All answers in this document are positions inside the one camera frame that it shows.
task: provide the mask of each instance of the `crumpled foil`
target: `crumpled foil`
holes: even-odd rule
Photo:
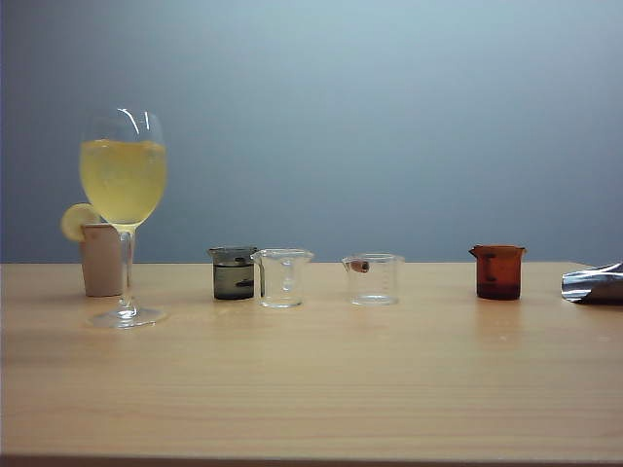
[[[577,304],[623,304],[623,263],[563,274],[563,297]]]

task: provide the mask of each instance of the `empty beaker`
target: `empty beaker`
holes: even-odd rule
[[[521,293],[522,256],[526,248],[515,245],[475,245],[476,294],[483,299],[515,300]]]
[[[313,253],[301,248],[269,248],[251,255],[260,268],[260,304],[289,307],[303,302],[303,266]]]
[[[343,258],[350,302],[356,305],[398,302],[398,270],[404,261],[391,253],[359,253]]]

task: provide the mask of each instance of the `brown beaker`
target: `brown beaker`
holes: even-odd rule
[[[475,245],[476,294],[483,299],[516,300],[521,293],[522,256],[526,248],[515,245]]]
[[[82,274],[88,297],[121,295],[121,243],[117,230],[110,224],[82,226],[85,241],[80,243]]]

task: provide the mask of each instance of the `dark liquid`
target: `dark liquid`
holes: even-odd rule
[[[253,297],[253,265],[214,265],[214,298],[241,300]]]
[[[517,300],[520,289],[517,284],[476,284],[476,294],[482,299]]]

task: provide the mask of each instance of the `small beaker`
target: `small beaker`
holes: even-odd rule
[[[348,298],[355,305],[391,305],[398,302],[398,269],[402,256],[359,253],[342,259],[348,275]]]
[[[255,246],[219,246],[210,248],[214,298],[240,300],[253,297],[254,266],[251,254]]]
[[[276,308],[303,302],[303,266],[313,253],[301,248],[269,248],[251,255],[260,268],[260,305]]]
[[[475,245],[476,294],[483,299],[516,300],[521,294],[522,257],[526,248],[515,245]]]

